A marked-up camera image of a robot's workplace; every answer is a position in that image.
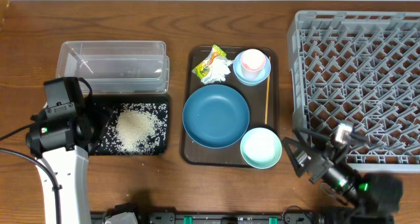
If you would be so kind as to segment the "dark blue plate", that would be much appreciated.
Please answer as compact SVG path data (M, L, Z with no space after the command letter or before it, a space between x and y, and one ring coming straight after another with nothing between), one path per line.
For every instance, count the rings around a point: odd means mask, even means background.
M245 98L226 85L207 85L194 91L184 104L186 133L206 148L225 148L239 141L250 122Z

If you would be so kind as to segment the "mint green bowl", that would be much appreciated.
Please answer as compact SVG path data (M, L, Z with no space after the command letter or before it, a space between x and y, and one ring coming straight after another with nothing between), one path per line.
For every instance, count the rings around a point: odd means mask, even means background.
M282 156L280 138L271 129L256 127L241 139L240 152L245 162L253 168L268 169Z

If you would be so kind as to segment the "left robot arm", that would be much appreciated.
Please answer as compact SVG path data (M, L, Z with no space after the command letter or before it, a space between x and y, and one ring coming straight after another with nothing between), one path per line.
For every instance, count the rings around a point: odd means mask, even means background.
M43 189L46 223L91 223L87 190L89 153L110 113L83 96L83 78L63 77L44 83L47 101L33 115L26 143Z

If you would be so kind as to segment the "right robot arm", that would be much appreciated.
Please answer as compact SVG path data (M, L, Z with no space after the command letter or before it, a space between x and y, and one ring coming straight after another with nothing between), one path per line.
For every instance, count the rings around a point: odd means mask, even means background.
M297 177L310 174L313 184L341 207L306 215L305 223L394 223L393 213L400 209L402 181L387 173L360 175L345 158L350 147L367 144L368 140L352 129L339 129L333 137L308 129L294 129L295 138L285 137L285 149Z

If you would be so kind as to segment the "white rice pile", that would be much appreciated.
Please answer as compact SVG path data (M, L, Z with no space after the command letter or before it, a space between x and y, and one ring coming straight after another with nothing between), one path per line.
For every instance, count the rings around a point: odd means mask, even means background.
M167 148L169 109L165 102L112 106L96 155L154 156Z

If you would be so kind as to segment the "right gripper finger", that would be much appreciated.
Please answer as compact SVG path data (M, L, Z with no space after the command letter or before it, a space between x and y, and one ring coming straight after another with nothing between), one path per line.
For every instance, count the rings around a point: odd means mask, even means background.
M320 133L317 133L315 131L311 131L309 129L305 129L305 128L295 128L293 130L294 134L296 135L300 135L301 133L304 133L306 135L310 135L311 137L315 137L319 140L323 140L325 142L329 142L330 141L330 137L326 136L326 135L322 135Z
M308 154L301 148L301 143L289 137L282 139L282 145L297 177L305 172L305 163L308 161Z

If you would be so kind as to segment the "pink cup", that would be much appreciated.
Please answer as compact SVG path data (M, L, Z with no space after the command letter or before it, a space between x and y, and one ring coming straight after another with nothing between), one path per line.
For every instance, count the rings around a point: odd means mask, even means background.
M266 56L258 49L245 50L240 58L242 75L247 80L256 79L266 64Z

